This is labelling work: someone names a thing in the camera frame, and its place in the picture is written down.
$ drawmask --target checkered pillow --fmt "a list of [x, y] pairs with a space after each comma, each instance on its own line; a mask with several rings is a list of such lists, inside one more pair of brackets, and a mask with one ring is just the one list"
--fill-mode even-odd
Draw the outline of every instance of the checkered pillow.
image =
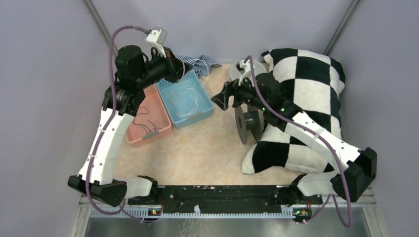
[[[340, 135], [339, 94], [345, 87], [342, 66], [334, 59], [306, 50], [283, 48], [262, 54], [269, 72], [280, 83], [280, 93], [293, 101], [334, 136]], [[262, 139], [248, 151], [244, 174], [282, 166], [303, 173], [321, 173], [333, 168], [298, 139], [267, 125]]]

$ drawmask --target speckled tabletop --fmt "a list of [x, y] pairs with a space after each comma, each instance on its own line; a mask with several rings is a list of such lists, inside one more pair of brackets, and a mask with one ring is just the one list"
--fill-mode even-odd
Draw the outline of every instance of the speckled tabletop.
[[[213, 68], [204, 85], [210, 97], [228, 80], [229, 68]], [[246, 145], [241, 143], [234, 109], [222, 111], [214, 105], [210, 117], [182, 129], [173, 127], [172, 134], [159, 140], [138, 148], [124, 140], [114, 178], [147, 175], [160, 185], [279, 185], [290, 184], [298, 176], [282, 167], [244, 175], [242, 161], [254, 143], [253, 138]]]

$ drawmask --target small white clip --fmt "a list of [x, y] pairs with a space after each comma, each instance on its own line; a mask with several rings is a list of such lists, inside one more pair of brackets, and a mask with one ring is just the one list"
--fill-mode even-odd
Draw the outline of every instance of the small white clip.
[[325, 131], [324, 127], [321, 127], [319, 130], [316, 131], [316, 135], [313, 137], [313, 139], [310, 142], [309, 147], [312, 148], [314, 143], [316, 143], [317, 138], [320, 137], [320, 135], [322, 135], [322, 133]]
[[194, 206], [194, 212], [195, 212], [195, 215], [200, 215], [201, 214], [201, 210], [199, 209], [198, 204], [196, 206]]
[[239, 61], [239, 65], [240, 65], [240, 68], [243, 68], [245, 70], [245, 72], [239, 78], [239, 86], [242, 85], [243, 80], [245, 78], [249, 78], [250, 81], [251, 81], [251, 84], [253, 85], [253, 80], [251, 79], [251, 65], [250, 65], [250, 60], [247, 61], [246, 63], [245, 63], [244, 60], [240, 60]]

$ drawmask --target blue plastic basket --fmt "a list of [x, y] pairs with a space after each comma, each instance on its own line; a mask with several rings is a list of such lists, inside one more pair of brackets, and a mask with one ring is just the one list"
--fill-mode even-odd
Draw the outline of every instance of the blue plastic basket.
[[[188, 126], [212, 115], [214, 106], [193, 70], [185, 74], [178, 83], [162, 79], [156, 85], [176, 128]], [[185, 116], [196, 107], [196, 104], [198, 104], [196, 111]]]

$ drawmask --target blue striped fabric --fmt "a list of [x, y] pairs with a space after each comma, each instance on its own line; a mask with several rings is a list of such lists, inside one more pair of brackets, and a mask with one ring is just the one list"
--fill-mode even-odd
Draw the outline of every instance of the blue striped fabric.
[[213, 59], [209, 58], [208, 56], [201, 55], [198, 58], [189, 57], [189, 56], [176, 56], [180, 61], [189, 63], [192, 65], [192, 69], [195, 71], [195, 74], [198, 76], [198, 78], [201, 78], [202, 76], [206, 76], [211, 72], [211, 67], [221, 67], [221, 64], [218, 64]]

